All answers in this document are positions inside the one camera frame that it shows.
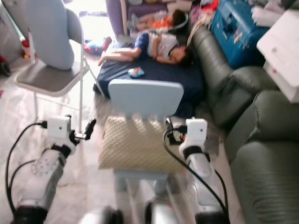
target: boy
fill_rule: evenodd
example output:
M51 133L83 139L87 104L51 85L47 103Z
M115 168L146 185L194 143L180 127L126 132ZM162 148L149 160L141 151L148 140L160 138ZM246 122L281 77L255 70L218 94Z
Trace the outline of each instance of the boy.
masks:
M103 52L99 59L100 66L105 60L132 62L136 59L152 57L160 63L178 64L186 67L192 64L193 52L186 46L178 46L175 35L141 32L138 34L133 48L120 48L112 53Z
M134 14L132 20L128 21L127 27L131 30L143 31L149 28L169 28L181 24L186 19L185 13L176 9L172 14L160 11L137 18Z

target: dark blue mattress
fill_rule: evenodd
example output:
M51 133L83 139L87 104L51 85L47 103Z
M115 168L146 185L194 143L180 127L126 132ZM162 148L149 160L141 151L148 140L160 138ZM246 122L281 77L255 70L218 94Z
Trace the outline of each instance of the dark blue mattress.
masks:
M111 80L115 78L132 79L128 75L128 70L139 66L144 70L145 75L138 79L181 83L184 87L184 95L176 115L184 118L194 115L194 108L202 100L204 95L204 85L198 60L194 60L194 65L188 68L171 64L161 64L150 57L131 63L106 62L103 64L98 76L99 85L105 96L109 97L108 84Z

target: blue suitcase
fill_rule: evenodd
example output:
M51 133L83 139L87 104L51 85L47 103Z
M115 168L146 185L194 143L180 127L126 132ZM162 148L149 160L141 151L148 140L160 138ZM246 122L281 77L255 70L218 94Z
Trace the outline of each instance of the blue suitcase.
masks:
M257 27L251 16L251 6L244 0L222 0L212 22L212 33L234 69L265 62L256 43L268 28Z

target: black cable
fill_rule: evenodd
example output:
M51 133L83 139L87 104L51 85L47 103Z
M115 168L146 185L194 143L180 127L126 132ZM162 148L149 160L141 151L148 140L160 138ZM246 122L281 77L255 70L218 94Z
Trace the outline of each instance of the black cable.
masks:
M29 161L27 161L27 162L25 162L25 163L19 165L19 166L17 167L17 169L14 170L14 173L13 173L13 175L12 175L11 178L10 178L10 183L9 183L9 186L8 186L9 197L10 197L11 202L13 202L11 192L12 192L12 188L13 188L13 182L14 182L14 177L15 177L15 175L17 174L17 172L19 171L19 169L21 169L23 166L25 166L25 165L27 165L27 164L29 164L29 163L32 163L32 162L34 162L34 161L35 161L35 160L29 160Z
M185 167L190 173L192 173L211 193L212 195L216 198L216 200L218 201L219 205L221 206L224 215L227 218L228 223L229 222L229 216L228 216L228 209L224 206L223 202L221 201L221 199L218 197L218 195L213 191L213 189L197 174L195 173L186 163L184 163L180 158L178 158L166 145L166 136L168 133L172 132L172 131L179 131L178 128L174 128L174 129L169 129L167 130L164 135L163 135L163 146L166 149L166 151L176 160L178 161L183 167Z
M223 178L221 177L221 175L218 173L217 170L215 170L215 173L217 174L217 176L219 177L219 179L221 181L223 192L224 192L224 203L225 203L225 207L226 207L227 212L228 212L228 193L226 191L225 183L223 181Z
M31 125L28 125L22 132L21 134L19 135L19 137L17 138L17 140L14 142L13 146L11 147L9 153L8 153L8 156L7 156L7 161L6 161L6 167L5 167L5 191L6 191L6 195L7 195L7 199L8 199L8 203L9 203L9 206L10 206L10 209L11 209L11 212L14 214L15 213L15 208L14 208L14 204L13 204L13 201L11 199L11 195L9 195L9 185L8 185L8 168L9 168L9 161L10 161L10 157L11 157L11 154L16 146L16 144L18 143L18 141L20 140L20 138L22 137L22 135L25 133L25 131L34 126L34 125L41 125L42 126L42 123L33 123Z

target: orange clothing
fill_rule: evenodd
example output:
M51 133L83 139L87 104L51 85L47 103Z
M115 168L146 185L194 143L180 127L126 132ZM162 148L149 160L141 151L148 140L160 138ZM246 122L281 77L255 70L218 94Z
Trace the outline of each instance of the orange clothing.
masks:
M170 23L168 20L169 20L169 16L166 15L161 20L156 21L156 22L152 22L150 24L150 27L152 27L152 28L168 28L168 27L172 27L172 23Z

